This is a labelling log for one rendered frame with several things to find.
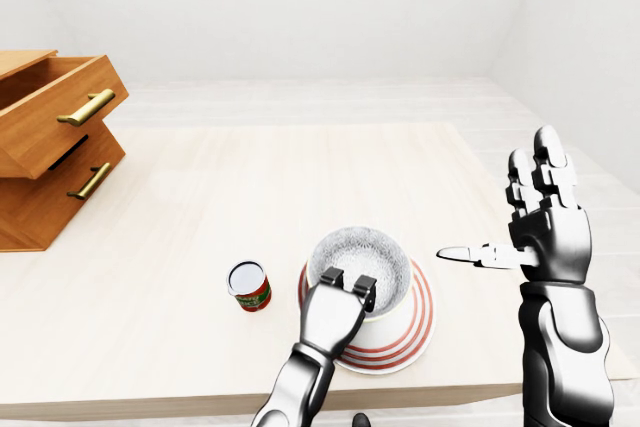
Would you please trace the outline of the white plate with red rings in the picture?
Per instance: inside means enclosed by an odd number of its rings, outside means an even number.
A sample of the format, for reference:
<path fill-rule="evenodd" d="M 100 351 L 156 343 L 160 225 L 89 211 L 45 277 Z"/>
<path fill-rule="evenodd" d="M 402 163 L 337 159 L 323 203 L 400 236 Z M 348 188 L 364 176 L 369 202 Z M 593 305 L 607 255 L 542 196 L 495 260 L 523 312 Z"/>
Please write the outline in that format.
<path fill-rule="evenodd" d="M 361 374 L 391 374 L 414 363 L 425 351 L 435 331 L 435 299 L 419 264 L 411 266 L 413 279 L 405 299 L 382 317 L 365 320 L 338 365 Z"/>

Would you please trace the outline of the patterned bowl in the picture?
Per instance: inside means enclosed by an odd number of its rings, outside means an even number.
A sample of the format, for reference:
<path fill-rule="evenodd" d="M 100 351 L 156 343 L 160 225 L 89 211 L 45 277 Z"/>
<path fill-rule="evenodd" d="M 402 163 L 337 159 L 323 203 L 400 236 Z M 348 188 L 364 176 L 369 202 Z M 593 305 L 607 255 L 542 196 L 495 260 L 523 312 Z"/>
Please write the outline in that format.
<path fill-rule="evenodd" d="M 413 272 L 407 254 L 392 237 L 370 227 L 344 227 L 327 234 L 308 260 L 308 285 L 317 284 L 329 267 L 343 271 L 348 291 L 362 275 L 376 280 L 376 300 L 369 318 L 392 312 L 411 289 Z"/>

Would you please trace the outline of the wooden cabinet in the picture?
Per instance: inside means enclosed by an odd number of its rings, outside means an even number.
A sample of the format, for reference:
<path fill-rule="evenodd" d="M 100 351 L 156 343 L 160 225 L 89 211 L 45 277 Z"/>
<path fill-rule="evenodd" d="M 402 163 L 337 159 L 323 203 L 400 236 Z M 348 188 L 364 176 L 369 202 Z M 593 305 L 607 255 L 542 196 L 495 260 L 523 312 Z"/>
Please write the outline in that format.
<path fill-rule="evenodd" d="M 127 96 L 105 55 L 0 51 L 0 252 L 47 249 L 122 160 Z"/>

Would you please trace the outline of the red and green tin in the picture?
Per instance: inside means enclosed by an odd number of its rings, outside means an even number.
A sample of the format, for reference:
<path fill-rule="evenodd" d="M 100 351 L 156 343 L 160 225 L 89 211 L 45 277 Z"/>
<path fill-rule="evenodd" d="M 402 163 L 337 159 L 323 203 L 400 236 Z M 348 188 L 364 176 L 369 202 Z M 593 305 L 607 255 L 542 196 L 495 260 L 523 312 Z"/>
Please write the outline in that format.
<path fill-rule="evenodd" d="M 247 312 L 262 310 L 271 300 L 268 277 L 262 266 L 255 261 L 243 261 L 233 266 L 226 281 L 229 293 Z"/>

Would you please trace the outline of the open wooden drawer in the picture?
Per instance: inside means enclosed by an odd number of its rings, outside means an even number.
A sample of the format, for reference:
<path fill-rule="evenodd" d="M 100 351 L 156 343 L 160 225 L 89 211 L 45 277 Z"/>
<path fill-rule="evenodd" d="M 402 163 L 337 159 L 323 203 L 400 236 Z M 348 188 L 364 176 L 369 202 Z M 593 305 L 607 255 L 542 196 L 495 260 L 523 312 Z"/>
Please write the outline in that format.
<path fill-rule="evenodd" d="M 56 120 L 104 89 L 113 90 L 116 97 L 83 125 Z M 127 96 L 105 55 L 60 57 L 55 50 L 0 50 L 0 177 L 40 177 Z"/>

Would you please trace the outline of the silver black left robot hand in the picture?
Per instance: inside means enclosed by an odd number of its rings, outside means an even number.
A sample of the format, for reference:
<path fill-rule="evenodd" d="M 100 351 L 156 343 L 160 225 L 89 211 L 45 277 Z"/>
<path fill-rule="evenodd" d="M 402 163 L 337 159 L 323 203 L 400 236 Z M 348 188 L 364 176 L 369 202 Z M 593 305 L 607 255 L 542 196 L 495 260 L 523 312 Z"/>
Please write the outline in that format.
<path fill-rule="evenodd" d="M 344 271 L 329 267 L 307 293 L 301 310 L 300 342 L 328 358 L 340 357 L 376 302 L 373 277 L 361 275 L 344 289 Z"/>

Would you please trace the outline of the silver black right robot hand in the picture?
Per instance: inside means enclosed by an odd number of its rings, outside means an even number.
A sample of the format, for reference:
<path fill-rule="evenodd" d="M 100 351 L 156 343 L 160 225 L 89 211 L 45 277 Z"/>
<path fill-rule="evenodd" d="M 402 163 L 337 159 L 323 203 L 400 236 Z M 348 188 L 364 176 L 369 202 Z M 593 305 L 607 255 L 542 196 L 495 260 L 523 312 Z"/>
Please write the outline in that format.
<path fill-rule="evenodd" d="M 508 160 L 511 243 L 440 249 L 441 259 L 476 267 L 520 268 L 530 281 L 582 284 L 591 261 L 592 238 L 586 211 L 574 195 L 577 177 L 556 130 L 545 125 L 534 137 L 535 168 L 514 150 Z"/>

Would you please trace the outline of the closed wooden drawer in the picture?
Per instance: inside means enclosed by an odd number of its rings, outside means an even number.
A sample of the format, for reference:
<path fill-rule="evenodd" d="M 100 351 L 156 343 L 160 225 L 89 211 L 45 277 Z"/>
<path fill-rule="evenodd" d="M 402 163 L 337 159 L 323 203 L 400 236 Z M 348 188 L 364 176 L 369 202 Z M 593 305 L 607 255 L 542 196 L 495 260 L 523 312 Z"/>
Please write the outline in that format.
<path fill-rule="evenodd" d="M 0 178 L 0 252 L 47 249 L 88 201 L 66 193 L 83 186 L 93 175 L 91 167 L 109 162 L 112 171 L 124 155 L 99 123 L 39 178 Z"/>

